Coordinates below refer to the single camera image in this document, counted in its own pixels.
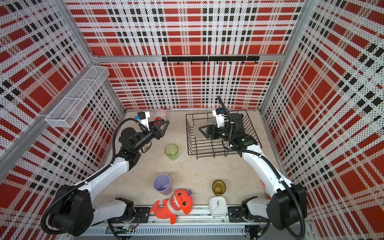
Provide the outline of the bright green plastic cup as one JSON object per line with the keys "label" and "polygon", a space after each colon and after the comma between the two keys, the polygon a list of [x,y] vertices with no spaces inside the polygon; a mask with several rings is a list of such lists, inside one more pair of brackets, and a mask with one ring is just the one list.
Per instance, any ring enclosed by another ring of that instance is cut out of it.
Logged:
{"label": "bright green plastic cup", "polygon": [[176,144],[169,144],[165,147],[165,154],[171,161],[175,161],[179,157],[179,147]]}

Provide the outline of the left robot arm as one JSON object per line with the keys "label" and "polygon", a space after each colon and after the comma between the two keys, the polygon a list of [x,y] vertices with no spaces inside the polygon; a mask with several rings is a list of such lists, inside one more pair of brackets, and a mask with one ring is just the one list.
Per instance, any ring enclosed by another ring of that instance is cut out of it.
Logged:
{"label": "left robot arm", "polygon": [[125,128],[120,137],[113,134],[113,142],[119,141],[121,148],[112,145],[112,160],[103,168],[80,182],[61,186],[54,201],[43,213],[40,226],[50,235],[82,235],[90,226],[111,219],[133,220],[135,212],[133,201],[116,198],[111,202],[93,205],[93,200],[115,179],[130,171],[139,161],[143,148],[153,139],[161,139],[168,128],[169,121],[161,119],[147,122],[138,117],[131,119],[141,129]]}

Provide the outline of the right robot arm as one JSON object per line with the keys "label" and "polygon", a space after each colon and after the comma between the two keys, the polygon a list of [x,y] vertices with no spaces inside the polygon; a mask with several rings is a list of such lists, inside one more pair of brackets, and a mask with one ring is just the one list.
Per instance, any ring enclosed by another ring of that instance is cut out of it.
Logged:
{"label": "right robot arm", "polygon": [[222,141],[227,152],[236,152],[257,173],[265,185],[269,200],[248,198],[243,201],[243,215],[268,219],[278,230],[286,229],[297,240],[306,234],[307,190],[285,177],[266,157],[254,137],[247,134],[243,117],[231,113],[221,97],[220,107],[213,110],[214,124],[199,128],[206,139]]}

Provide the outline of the pink plush toy polka dress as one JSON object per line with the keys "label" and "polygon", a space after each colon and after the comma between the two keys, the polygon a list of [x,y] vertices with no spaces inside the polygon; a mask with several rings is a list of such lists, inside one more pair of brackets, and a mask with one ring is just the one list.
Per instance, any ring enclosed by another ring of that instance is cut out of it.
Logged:
{"label": "pink plush toy polka dress", "polygon": [[153,118],[154,118],[154,120],[160,120],[160,119],[166,120],[167,119],[167,111],[164,109],[158,109],[155,111]]}

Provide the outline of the olive glass cup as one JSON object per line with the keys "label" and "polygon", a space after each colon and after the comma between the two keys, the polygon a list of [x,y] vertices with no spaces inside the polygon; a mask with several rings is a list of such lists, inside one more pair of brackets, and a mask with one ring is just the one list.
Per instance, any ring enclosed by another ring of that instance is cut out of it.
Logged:
{"label": "olive glass cup", "polygon": [[215,180],[212,184],[212,191],[216,196],[222,196],[226,189],[227,186],[222,180]]}

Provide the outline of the purple plastic cup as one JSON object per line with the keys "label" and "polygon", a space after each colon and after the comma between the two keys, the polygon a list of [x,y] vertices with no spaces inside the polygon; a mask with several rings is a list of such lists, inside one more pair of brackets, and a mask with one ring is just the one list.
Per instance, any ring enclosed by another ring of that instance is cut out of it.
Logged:
{"label": "purple plastic cup", "polygon": [[164,196],[168,196],[172,193],[171,178],[167,174],[160,174],[155,177],[153,186],[157,192]]}

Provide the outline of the white kitchen scale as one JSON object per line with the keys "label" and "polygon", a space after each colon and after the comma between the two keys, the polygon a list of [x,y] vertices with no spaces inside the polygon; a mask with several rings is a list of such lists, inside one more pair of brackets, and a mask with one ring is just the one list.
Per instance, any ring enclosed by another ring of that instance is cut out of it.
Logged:
{"label": "white kitchen scale", "polygon": [[209,209],[213,218],[226,217],[228,214],[226,199],[222,196],[212,197],[209,201]]}

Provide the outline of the red shark plush toy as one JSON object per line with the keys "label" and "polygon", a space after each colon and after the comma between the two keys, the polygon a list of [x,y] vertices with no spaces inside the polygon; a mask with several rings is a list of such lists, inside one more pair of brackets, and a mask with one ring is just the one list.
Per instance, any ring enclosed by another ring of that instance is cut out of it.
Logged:
{"label": "red shark plush toy", "polygon": [[158,219],[169,219],[170,224],[176,223],[178,216],[187,216],[193,209],[193,197],[191,190],[175,190],[169,199],[159,205],[157,201],[150,209],[150,213]]}

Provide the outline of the black wall hook rail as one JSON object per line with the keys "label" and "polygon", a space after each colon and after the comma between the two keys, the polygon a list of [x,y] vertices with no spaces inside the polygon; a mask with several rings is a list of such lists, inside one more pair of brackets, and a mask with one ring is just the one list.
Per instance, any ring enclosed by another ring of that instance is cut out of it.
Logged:
{"label": "black wall hook rail", "polygon": [[162,57],[167,62],[258,62],[260,56],[199,56],[199,57]]}

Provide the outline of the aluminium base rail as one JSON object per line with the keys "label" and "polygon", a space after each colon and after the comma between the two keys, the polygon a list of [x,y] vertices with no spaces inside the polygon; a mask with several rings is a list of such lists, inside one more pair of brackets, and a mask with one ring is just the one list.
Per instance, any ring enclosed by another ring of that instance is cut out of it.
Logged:
{"label": "aluminium base rail", "polygon": [[251,227],[256,227],[262,233],[268,225],[268,220],[257,217],[255,220],[245,221],[241,215],[240,207],[229,206],[229,213],[225,217],[213,218],[209,206],[200,205],[193,208],[188,216],[177,217],[175,224],[169,220],[161,220],[146,212],[144,222],[129,232],[130,224],[121,221],[112,226],[119,236],[143,237],[143,236],[245,236]]}

